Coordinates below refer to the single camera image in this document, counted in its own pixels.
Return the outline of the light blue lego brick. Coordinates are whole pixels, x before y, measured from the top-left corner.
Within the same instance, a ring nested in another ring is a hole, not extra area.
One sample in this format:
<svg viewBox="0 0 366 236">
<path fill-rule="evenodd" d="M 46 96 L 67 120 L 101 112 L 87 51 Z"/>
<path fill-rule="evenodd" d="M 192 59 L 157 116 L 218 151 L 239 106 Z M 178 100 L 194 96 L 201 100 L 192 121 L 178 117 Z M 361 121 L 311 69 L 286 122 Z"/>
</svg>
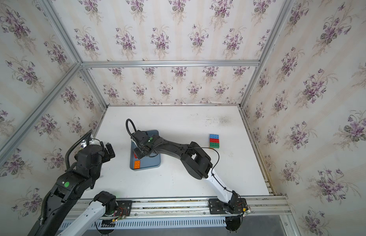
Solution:
<svg viewBox="0 0 366 236">
<path fill-rule="evenodd" d="M 217 134 L 210 134 L 209 135 L 209 138 L 210 139 L 219 139 L 219 135 L 217 135 Z"/>
</svg>

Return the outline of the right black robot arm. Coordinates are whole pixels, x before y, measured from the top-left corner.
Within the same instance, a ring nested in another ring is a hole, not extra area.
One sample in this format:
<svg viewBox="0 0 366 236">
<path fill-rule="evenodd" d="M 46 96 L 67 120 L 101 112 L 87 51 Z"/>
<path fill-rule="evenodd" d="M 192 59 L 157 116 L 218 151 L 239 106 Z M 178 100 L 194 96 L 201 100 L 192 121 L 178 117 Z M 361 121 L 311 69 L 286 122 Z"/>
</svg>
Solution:
<svg viewBox="0 0 366 236">
<path fill-rule="evenodd" d="M 129 132 L 131 140 L 136 145 L 135 155 L 142 159 L 152 154 L 165 154 L 174 157 L 183 164 L 187 172 L 197 180 L 206 180 L 217 194 L 217 199 L 227 211 L 234 211 L 240 204 L 239 194 L 230 189 L 214 170 L 210 156 L 196 142 L 179 144 L 168 141 L 159 135 L 149 136 L 147 132 L 137 130 Z"/>
</svg>

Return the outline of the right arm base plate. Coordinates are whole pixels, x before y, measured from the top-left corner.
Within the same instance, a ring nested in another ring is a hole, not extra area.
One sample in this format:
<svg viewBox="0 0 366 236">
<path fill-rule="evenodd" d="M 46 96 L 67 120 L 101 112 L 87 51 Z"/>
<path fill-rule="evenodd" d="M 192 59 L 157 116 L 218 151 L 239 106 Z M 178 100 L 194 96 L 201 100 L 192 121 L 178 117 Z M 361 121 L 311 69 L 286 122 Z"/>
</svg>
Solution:
<svg viewBox="0 0 366 236">
<path fill-rule="evenodd" d="M 230 203 L 224 203 L 219 199 L 212 198 L 208 200 L 208 207 L 211 215 L 250 213 L 245 198 L 237 198 L 236 200 L 231 200 Z"/>
</svg>

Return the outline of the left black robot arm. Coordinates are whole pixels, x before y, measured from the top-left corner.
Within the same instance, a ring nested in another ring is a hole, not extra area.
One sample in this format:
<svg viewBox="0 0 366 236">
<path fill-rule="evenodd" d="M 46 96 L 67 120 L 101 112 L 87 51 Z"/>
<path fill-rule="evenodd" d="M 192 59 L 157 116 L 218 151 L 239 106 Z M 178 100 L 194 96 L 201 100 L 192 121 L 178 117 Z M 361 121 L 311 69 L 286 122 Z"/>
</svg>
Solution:
<svg viewBox="0 0 366 236">
<path fill-rule="evenodd" d="M 70 154 L 79 144 L 76 142 L 67 151 L 67 170 L 43 199 L 40 217 L 28 233 L 30 236 L 54 236 L 83 193 L 88 188 L 94 188 L 102 164 L 116 156 L 110 143 L 88 144 L 75 154 L 76 162 L 71 165 Z"/>
</svg>

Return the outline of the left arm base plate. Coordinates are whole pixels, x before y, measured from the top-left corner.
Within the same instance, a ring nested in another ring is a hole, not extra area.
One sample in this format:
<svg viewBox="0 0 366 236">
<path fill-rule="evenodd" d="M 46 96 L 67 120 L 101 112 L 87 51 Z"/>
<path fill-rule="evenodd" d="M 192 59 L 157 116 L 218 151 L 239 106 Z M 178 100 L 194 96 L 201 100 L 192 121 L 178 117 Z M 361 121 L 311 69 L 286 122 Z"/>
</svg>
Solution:
<svg viewBox="0 0 366 236">
<path fill-rule="evenodd" d="M 101 217 L 109 217 L 113 219 L 124 219 L 130 216 L 132 209 L 132 200 L 116 200 L 110 203 L 104 204 L 100 201 L 92 201 L 89 204 L 89 209 L 93 213 L 103 212 Z"/>
</svg>

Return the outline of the blue-grey plastic tray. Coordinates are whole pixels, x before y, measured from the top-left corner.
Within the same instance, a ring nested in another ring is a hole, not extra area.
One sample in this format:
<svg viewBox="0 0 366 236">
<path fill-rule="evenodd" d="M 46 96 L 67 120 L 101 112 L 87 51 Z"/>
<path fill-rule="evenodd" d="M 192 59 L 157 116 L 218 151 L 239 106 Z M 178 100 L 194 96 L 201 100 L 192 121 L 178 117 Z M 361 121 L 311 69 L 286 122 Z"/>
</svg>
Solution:
<svg viewBox="0 0 366 236">
<path fill-rule="evenodd" d="M 130 152 L 130 169 L 133 171 L 141 171 L 146 169 L 152 169 L 152 168 L 158 168 L 161 165 L 161 155 L 152 153 L 151 157 L 146 156 L 142 159 L 135 159 L 134 158 L 134 151 L 133 149 L 136 147 L 136 144 L 132 141 L 131 143 L 131 152 Z M 140 169 L 134 170 L 133 169 L 133 163 L 134 161 L 139 160 L 141 162 Z"/>
</svg>

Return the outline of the orange lego brick lower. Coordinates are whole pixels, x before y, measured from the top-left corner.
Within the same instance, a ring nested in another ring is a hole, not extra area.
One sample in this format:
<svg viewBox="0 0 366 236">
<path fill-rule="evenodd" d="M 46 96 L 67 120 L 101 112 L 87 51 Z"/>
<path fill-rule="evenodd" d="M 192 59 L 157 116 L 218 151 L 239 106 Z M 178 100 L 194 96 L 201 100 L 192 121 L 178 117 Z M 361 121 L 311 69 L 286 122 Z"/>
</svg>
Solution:
<svg viewBox="0 0 366 236">
<path fill-rule="evenodd" d="M 140 167 L 141 167 L 141 162 L 139 160 L 134 161 L 133 169 L 137 170 L 137 169 L 140 169 Z"/>
</svg>

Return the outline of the aluminium rail frame front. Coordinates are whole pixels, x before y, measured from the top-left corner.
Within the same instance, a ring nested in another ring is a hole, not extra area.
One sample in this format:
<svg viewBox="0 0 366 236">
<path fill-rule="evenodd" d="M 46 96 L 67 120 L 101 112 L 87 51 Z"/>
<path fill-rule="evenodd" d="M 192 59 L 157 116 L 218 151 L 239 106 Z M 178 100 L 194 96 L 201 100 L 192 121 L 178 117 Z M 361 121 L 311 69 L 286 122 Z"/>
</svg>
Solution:
<svg viewBox="0 0 366 236">
<path fill-rule="evenodd" d="M 299 236 L 301 233 L 293 218 L 293 214 L 284 196 L 249 196 L 245 198 L 250 213 L 219 214 L 209 213 L 208 200 L 214 197 L 187 197 L 187 198 L 140 198 L 117 199 L 132 200 L 130 216 L 124 219 L 140 218 L 181 218 L 181 217 L 224 217 L 226 230 L 236 232 L 245 225 L 253 216 L 278 216 L 281 220 L 284 233 L 288 236 Z M 96 214 L 90 211 L 89 199 L 81 199 L 70 210 L 55 235 L 81 236 L 91 224 L 98 220 L 111 220 L 115 223 L 123 219 L 101 217 L 103 212 Z M 99 230 L 103 235 L 108 235 L 115 230 Z"/>
</svg>

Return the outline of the green lego brick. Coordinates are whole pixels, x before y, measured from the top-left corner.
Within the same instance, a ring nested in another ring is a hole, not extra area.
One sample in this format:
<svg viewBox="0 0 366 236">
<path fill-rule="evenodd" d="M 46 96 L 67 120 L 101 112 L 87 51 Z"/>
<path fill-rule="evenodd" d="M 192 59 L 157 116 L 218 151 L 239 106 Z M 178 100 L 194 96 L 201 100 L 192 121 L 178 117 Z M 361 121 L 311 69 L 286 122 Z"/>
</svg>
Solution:
<svg viewBox="0 0 366 236">
<path fill-rule="evenodd" d="M 209 143 L 209 147 L 210 147 L 210 148 L 219 148 L 219 143 L 210 142 L 210 143 Z"/>
</svg>

